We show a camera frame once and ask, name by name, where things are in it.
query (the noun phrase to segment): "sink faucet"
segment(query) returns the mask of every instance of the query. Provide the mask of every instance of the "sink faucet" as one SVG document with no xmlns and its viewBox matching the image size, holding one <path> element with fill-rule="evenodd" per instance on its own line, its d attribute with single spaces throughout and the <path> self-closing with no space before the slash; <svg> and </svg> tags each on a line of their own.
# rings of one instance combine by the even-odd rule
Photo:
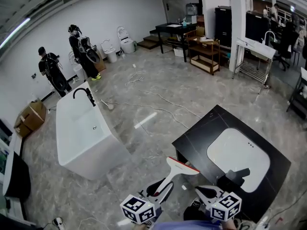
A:
<svg viewBox="0 0 307 230">
<path fill-rule="evenodd" d="M 265 44 L 265 39 L 266 39 L 266 37 L 267 37 L 267 33 L 273 33 L 273 36 L 274 36 L 274 42 L 276 41 L 276 37 L 275 37 L 274 32 L 272 32 L 272 31 L 267 31 L 267 32 L 265 33 L 265 35 L 264 35 L 264 40 L 262 39 L 262 44 Z"/>
<path fill-rule="evenodd" d="M 73 92 L 73 98 L 75 99 L 75 94 L 76 94 L 76 92 L 78 91 L 78 90 L 83 90 L 83 91 L 85 91 L 85 93 L 86 93 L 86 95 L 87 95 L 87 98 L 90 100 L 90 102 L 92 103 L 92 105 L 93 106 L 96 106 L 96 104 L 95 104 L 95 101 L 94 101 L 94 99 L 93 99 L 93 96 L 92 96 L 92 94 L 91 94 L 91 91 L 89 90 L 89 88 L 78 88 L 78 89 L 76 89 L 74 92 Z"/>
</svg>

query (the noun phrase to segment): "wooden stairs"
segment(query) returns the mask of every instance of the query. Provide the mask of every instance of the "wooden stairs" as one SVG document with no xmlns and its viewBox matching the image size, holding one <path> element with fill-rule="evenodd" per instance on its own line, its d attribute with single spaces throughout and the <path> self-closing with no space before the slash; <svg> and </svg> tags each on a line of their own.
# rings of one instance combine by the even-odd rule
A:
<svg viewBox="0 0 307 230">
<path fill-rule="evenodd" d="M 144 40 L 138 43 L 138 46 L 147 48 L 147 49 L 153 49 L 155 47 L 159 46 L 159 38 L 157 36 L 147 36 L 143 38 Z"/>
</svg>

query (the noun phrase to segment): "office chair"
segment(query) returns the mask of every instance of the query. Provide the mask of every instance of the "office chair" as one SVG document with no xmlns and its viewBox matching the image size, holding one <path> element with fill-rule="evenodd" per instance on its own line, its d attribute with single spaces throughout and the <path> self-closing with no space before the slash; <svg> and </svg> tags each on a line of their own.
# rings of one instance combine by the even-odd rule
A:
<svg viewBox="0 0 307 230">
<path fill-rule="evenodd" d="M 271 42 L 273 48 L 276 49 L 279 54 L 277 56 L 274 56 L 273 61 L 277 60 L 279 63 L 282 63 L 284 71 L 286 71 L 286 67 L 290 68 L 290 64 L 286 62 L 283 58 L 291 58 L 293 46 L 297 38 L 298 33 L 295 31 L 295 25 L 292 22 L 287 22 L 286 27 L 283 29 L 280 43 L 278 44 L 275 42 Z M 289 45 L 291 45 L 291 52 L 288 51 Z"/>
</svg>

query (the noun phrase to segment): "toilet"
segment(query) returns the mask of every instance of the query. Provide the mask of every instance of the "toilet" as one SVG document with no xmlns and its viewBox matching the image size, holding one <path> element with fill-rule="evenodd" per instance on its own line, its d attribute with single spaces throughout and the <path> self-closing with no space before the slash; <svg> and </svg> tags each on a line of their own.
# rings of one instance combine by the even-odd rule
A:
<svg viewBox="0 0 307 230">
<path fill-rule="evenodd" d="M 116 55 L 115 49 L 111 45 L 109 39 L 105 39 L 104 41 L 102 41 L 101 47 L 107 57 L 107 60 L 110 63 L 114 63 L 117 61 L 117 55 Z"/>
<path fill-rule="evenodd" d="M 129 37 L 129 34 L 124 27 L 119 26 L 117 28 L 117 36 L 124 53 L 130 54 L 135 51 L 134 41 Z"/>
</svg>

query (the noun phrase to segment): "doorway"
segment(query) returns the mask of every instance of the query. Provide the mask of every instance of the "doorway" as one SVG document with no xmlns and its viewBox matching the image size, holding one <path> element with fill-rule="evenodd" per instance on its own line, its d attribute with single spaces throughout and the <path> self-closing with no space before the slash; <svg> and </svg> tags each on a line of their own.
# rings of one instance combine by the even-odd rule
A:
<svg viewBox="0 0 307 230">
<path fill-rule="evenodd" d="M 186 17 L 186 4 L 198 3 L 199 0 L 162 0 L 168 23 L 178 23 Z"/>
</svg>

